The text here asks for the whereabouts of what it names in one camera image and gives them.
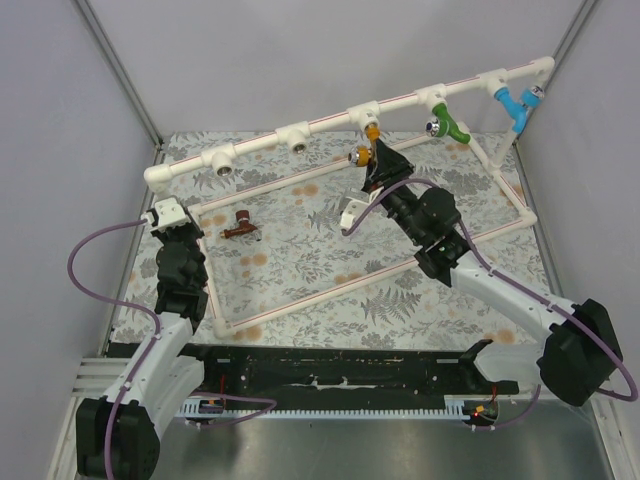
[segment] brown valve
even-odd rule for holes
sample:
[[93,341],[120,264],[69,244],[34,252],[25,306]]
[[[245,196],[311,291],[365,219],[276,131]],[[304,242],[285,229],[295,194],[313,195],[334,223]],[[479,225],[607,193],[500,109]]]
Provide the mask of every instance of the brown valve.
[[220,238],[231,238],[238,235],[253,233],[253,236],[257,241],[262,240],[262,236],[260,235],[258,227],[256,227],[252,223],[249,223],[249,220],[251,220],[251,217],[249,216],[249,210],[238,210],[236,212],[236,220],[238,221],[238,226],[236,228],[232,228],[231,230],[223,230],[222,232],[220,232]]

